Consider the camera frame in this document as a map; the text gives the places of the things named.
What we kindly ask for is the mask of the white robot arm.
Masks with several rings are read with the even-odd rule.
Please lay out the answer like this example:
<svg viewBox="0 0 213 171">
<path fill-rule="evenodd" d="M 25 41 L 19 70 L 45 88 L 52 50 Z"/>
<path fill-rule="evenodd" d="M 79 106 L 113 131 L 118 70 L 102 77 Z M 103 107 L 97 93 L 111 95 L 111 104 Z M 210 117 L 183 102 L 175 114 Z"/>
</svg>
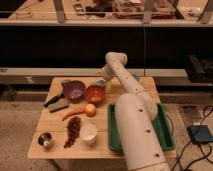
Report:
<svg viewBox="0 0 213 171">
<path fill-rule="evenodd" d="M 108 52 L 101 76 L 117 77 L 125 92 L 115 102 L 115 119 L 128 171 L 170 171 L 152 121 L 158 107 L 151 95 L 125 68 L 127 55 Z"/>
</svg>

